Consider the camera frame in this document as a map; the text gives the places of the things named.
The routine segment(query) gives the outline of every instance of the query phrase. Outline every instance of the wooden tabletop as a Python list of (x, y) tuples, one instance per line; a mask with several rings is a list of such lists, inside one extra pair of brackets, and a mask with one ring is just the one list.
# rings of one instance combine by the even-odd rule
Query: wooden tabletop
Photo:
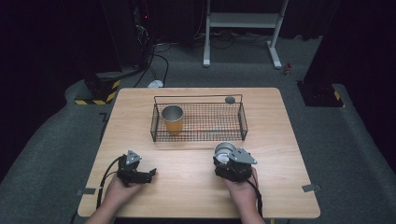
[(258, 162), (253, 166), (259, 176), (263, 216), (318, 217), (315, 193), (302, 189), (311, 182), (282, 97), (275, 88), (120, 90), (86, 186), (96, 191), (82, 196), (79, 215), (89, 217), (95, 211), (97, 191), (107, 167), (131, 149), (143, 158), (139, 172), (157, 168), (157, 174), (117, 217), (239, 217), (222, 179), (214, 172), (212, 158), (219, 141), (153, 142), (150, 134), (154, 96), (228, 94), (243, 95), (247, 138), (232, 143)]

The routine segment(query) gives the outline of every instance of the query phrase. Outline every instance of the white metal stand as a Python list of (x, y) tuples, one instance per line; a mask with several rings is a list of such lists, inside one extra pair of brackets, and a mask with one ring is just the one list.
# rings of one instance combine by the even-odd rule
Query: white metal stand
[(210, 0), (207, 0), (204, 67), (210, 66), (210, 27), (242, 27), (242, 28), (272, 28), (273, 38), (267, 41), (267, 46), (274, 62), (274, 67), (282, 68), (277, 56), (275, 44), (279, 30), (285, 17), (289, 0), (284, 0), (279, 13), (211, 13)]

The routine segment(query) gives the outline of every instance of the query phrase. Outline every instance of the gray carpet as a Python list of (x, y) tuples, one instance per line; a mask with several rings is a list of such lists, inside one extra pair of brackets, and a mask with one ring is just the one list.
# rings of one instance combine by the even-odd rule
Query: gray carpet
[[(312, 183), (322, 187), (316, 193), (320, 217), (291, 223), (396, 223), (396, 176), (367, 133), (344, 86), (333, 85), (346, 107), (304, 105), (296, 80), (304, 79), (319, 43), (320, 39), (303, 41), (299, 37), (278, 40), (281, 62), (292, 65), (290, 76), (274, 69), (263, 41), (212, 48), (209, 68), (202, 67), (202, 47), (173, 45), (160, 52), (170, 47), (163, 45), (156, 51), (169, 62), (165, 88), (280, 89), (307, 172)], [(212, 44), (221, 48), (230, 42)], [(165, 67), (162, 58), (154, 58), (152, 68), (158, 79), (163, 79)], [(119, 89), (131, 88), (139, 76), (123, 79)], [(148, 71), (137, 87), (146, 88), (153, 80)], [(75, 105), (83, 87), (81, 80), (66, 91), (68, 104), (43, 123), (14, 162), (0, 186), (1, 223), (70, 222), (81, 198), (78, 190), (85, 187), (100, 146), (105, 124), (100, 113), (108, 116), (114, 104)], [(84, 220), (77, 216), (75, 223)]]

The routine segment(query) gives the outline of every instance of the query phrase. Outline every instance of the person's left hand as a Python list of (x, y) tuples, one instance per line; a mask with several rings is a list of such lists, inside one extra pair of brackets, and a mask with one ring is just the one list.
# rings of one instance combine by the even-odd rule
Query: person's left hand
[(106, 190), (106, 196), (102, 204), (119, 209), (143, 188), (142, 184), (130, 184), (126, 188), (122, 181), (114, 175)]

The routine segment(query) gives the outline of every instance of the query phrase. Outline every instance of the wire basket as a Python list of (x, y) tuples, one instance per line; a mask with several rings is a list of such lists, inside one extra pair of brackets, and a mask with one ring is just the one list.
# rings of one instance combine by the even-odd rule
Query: wire basket
[[(169, 134), (163, 122), (162, 111), (168, 105), (183, 109), (183, 129), (178, 135)], [(154, 142), (245, 140), (248, 124), (242, 94), (155, 96), (150, 131)]]

